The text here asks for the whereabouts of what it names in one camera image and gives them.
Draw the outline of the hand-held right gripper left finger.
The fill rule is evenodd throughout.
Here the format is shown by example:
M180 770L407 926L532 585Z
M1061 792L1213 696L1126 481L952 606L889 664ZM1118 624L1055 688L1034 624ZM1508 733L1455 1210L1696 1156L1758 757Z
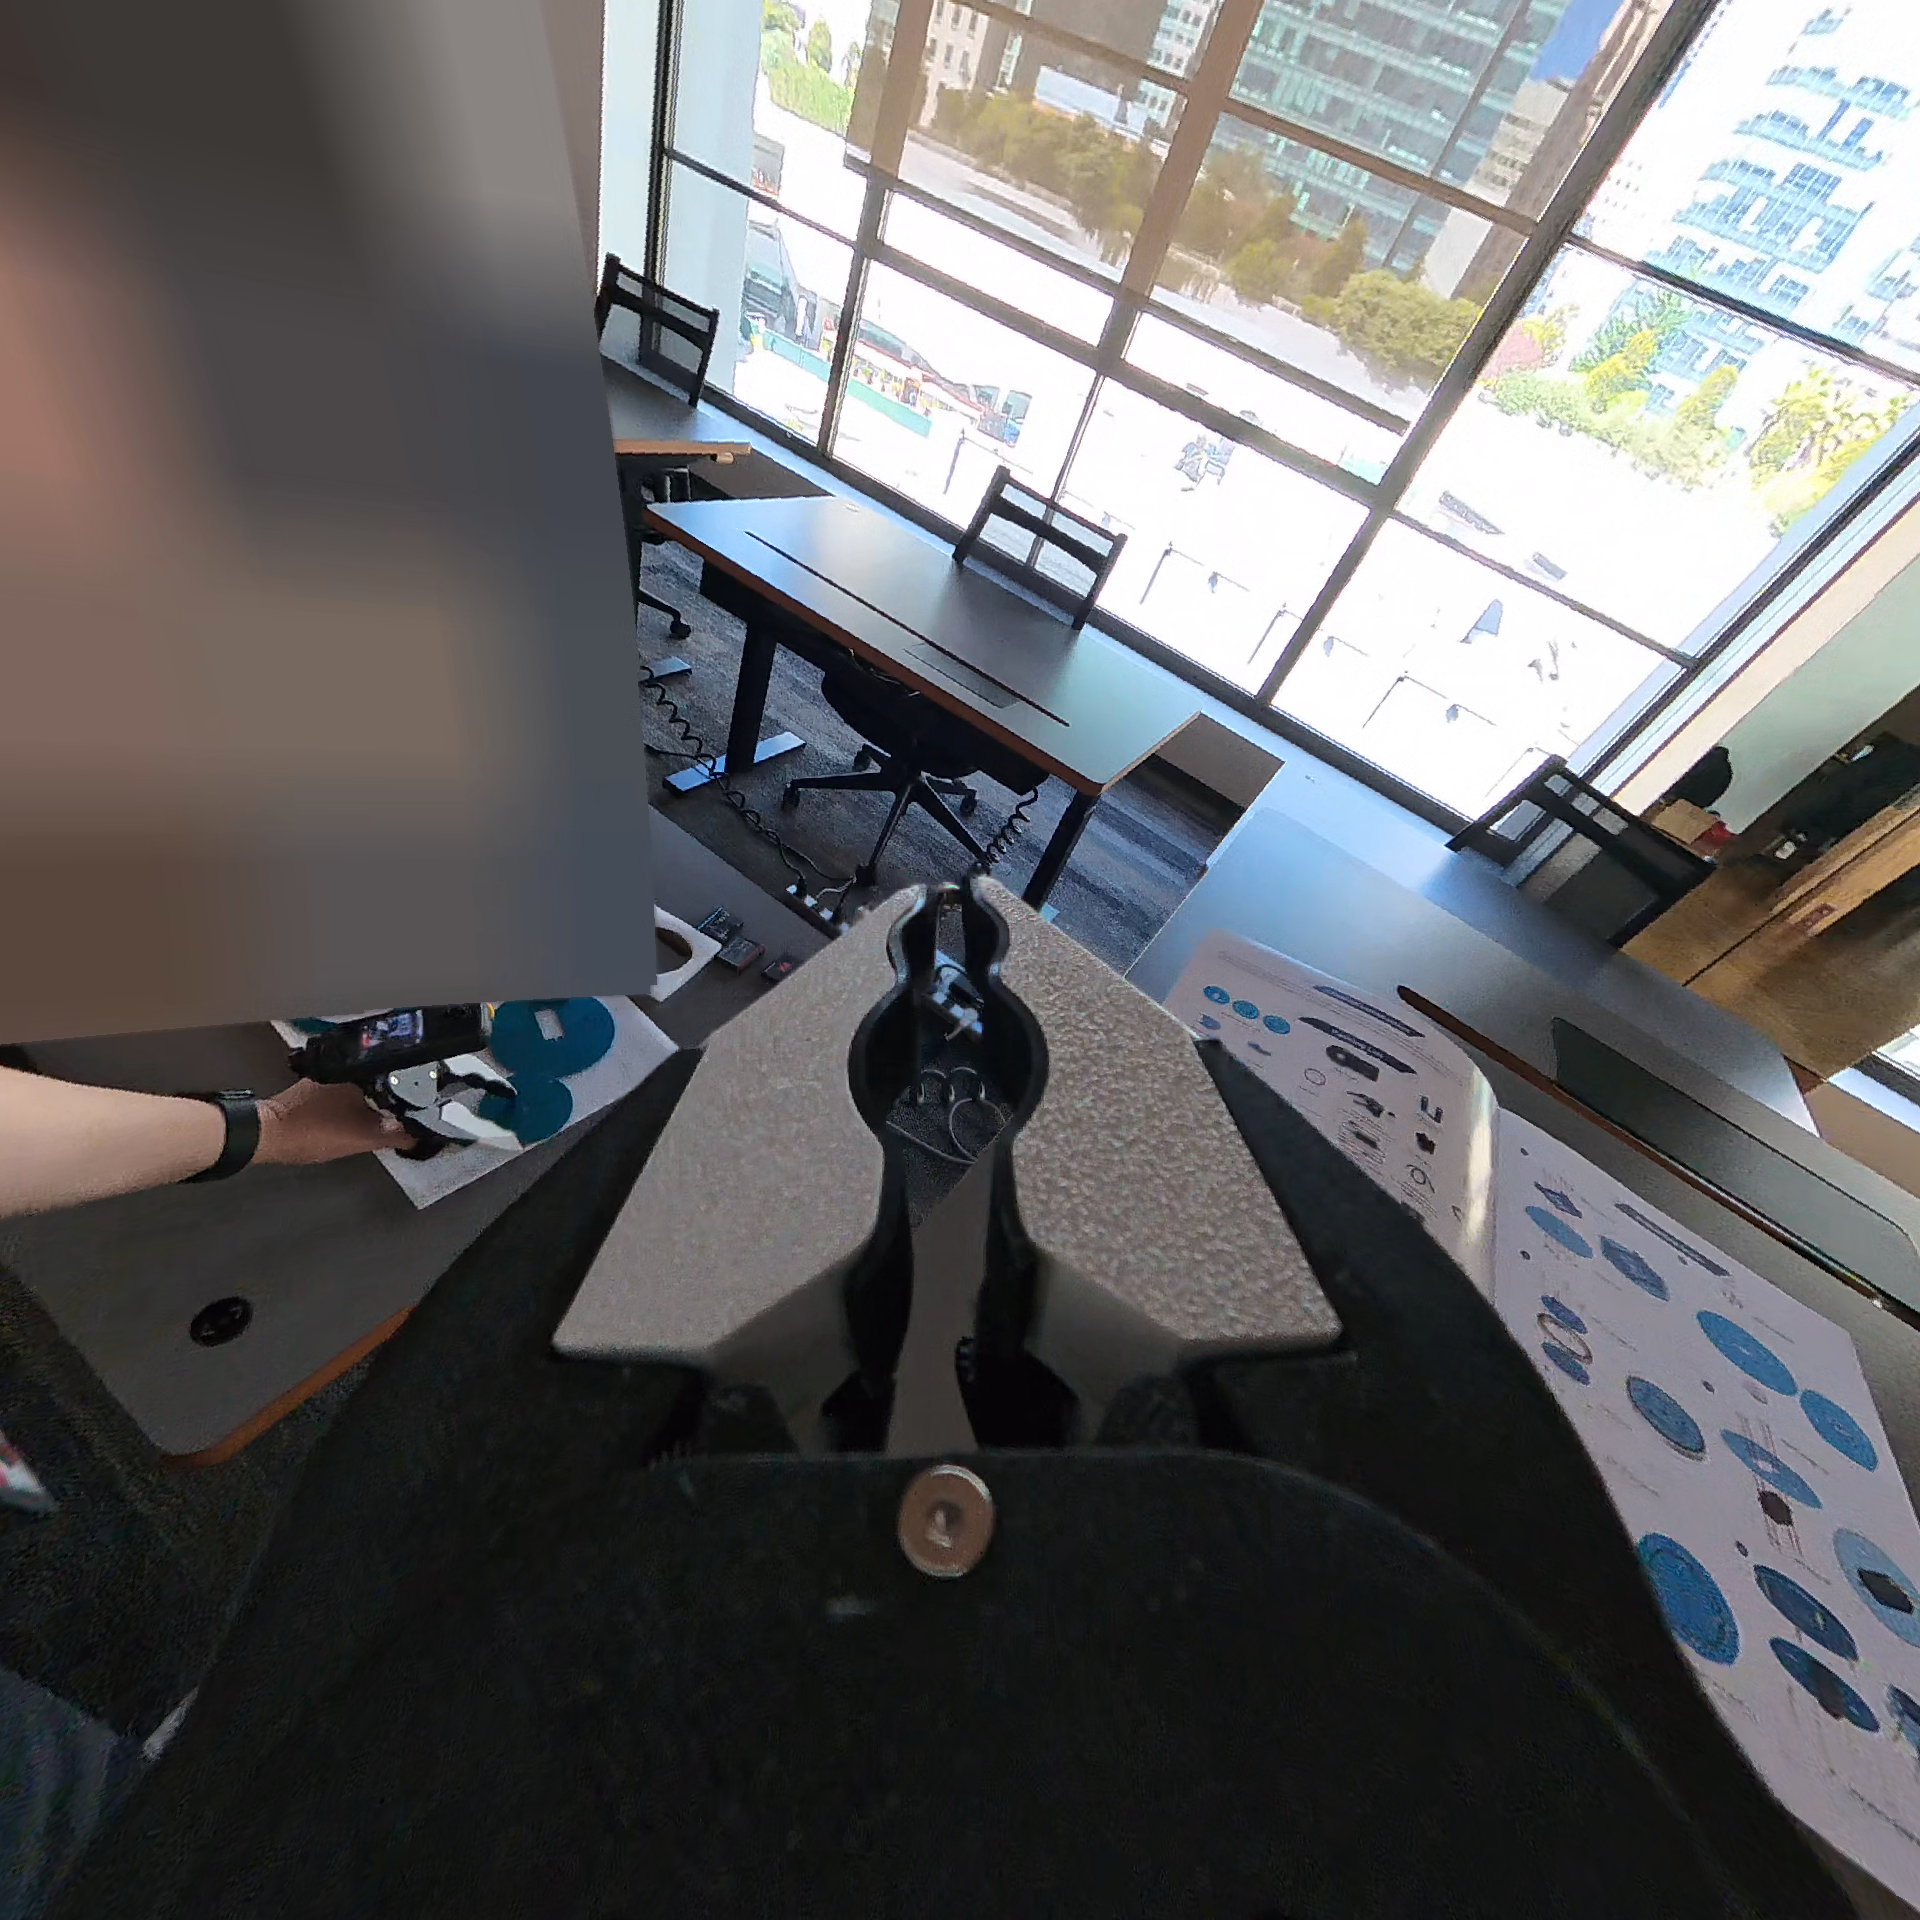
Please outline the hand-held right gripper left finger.
M809 1452L881 1452L914 1303L887 1120L921 1071L940 908L881 900L719 1025L560 1318L568 1360L766 1391Z

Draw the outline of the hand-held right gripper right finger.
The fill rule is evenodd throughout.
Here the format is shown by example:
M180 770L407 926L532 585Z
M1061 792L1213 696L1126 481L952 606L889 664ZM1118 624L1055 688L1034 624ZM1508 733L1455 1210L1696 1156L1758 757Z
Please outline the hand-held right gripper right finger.
M992 877L967 977L1009 1114L954 1373L988 1449L1089 1440L1138 1380L1341 1338L1189 1025Z

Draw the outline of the person's left forearm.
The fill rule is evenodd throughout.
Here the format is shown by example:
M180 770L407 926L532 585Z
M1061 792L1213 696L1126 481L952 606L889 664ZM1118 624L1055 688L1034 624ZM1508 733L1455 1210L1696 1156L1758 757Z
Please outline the person's left forearm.
M1 1217L183 1183L224 1145L225 1117L202 1098L1 1070Z

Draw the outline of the person's left hand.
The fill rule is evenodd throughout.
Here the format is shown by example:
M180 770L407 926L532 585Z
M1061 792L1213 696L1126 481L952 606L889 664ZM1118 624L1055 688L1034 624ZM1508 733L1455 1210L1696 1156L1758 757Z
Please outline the person's left hand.
M415 1140L391 1113L354 1085L298 1078L255 1104L253 1165L319 1165L380 1149L407 1149Z

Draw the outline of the white foam sheet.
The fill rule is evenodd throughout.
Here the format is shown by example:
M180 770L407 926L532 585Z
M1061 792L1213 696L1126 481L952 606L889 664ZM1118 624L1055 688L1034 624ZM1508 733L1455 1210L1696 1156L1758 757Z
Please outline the white foam sheet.
M661 1025L642 1015L630 998L613 996L600 1001L614 1016L614 1044L600 1062L567 1078L574 1095L574 1120L564 1130L551 1136L551 1140L564 1136L572 1127L583 1124L586 1117L598 1114L625 1093L632 1093L677 1050L677 1041L671 1041ZM359 1015L296 1016L277 1018L272 1025L279 1039L285 1039L292 1050L304 1037L298 1025L301 1021L337 1023L357 1016ZM479 1055L495 1068L489 1050L481 1050ZM386 1165L394 1183L408 1194L414 1206L425 1208L477 1181L490 1170L508 1165L513 1156L532 1149L534 1145L522 1145L520 1151L513 1153L500 1153L484 1149L481 1145L449 1145L433 1159L404 1159L394 1149L384 1149L380 1151L380 1160Z

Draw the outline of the blue disc with rectangular slot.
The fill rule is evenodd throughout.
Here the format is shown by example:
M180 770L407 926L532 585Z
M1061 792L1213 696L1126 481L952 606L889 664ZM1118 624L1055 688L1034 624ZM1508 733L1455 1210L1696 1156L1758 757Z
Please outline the blue disc with rectangular slot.
M600 998L509 998L489 1006L486 1054L513 1084L564 1080L600 1062L617 1021Z

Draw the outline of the black wristwatch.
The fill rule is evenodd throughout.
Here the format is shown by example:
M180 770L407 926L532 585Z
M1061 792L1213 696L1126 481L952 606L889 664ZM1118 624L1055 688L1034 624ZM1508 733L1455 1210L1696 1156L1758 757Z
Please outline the black wristwatch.
M222 1183L250 1165L260 1140L260 1098L250 1087L192 1089L176 1096L209 1106L224 1121L216 1159L183 1175L177 1183Z

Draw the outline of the open instruction booklet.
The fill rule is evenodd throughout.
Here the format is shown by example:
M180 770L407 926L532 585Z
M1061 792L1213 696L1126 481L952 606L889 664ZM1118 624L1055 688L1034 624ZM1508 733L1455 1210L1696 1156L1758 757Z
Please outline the open instruction booklet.
M1917 1532L1852 1336L1502 1109L1392 990L1215 928L1166 1007L1462 1263L1569 1416L1743 1754L1914 1903Z

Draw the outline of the black slat-back chair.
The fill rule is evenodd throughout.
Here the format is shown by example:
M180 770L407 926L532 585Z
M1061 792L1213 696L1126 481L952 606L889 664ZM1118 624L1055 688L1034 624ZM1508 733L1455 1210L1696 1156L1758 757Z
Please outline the black slat-back chair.
M1125 546L1121 529L1069 511L999 463L950 559L983 569L1079 633Z
M1447 850L1497 856L1497 824L1518 809L1534 809L1593 852L1600 880L1569 877L1551 910L1593 938L1621 950L1716 872L1666 830L1615 804L1593 781L1546 757L1481 816L1447 838Z
M607 361L652 377L686 405L702 400L719 321L713 305L661 285L607 250L591 318Z

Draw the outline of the large grid window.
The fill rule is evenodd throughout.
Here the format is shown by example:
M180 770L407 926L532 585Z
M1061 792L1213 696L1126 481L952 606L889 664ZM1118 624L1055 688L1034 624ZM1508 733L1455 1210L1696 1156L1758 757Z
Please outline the large grid window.
M642 4L719 400L1450 810L1629 778L1914 492L1914 4Z

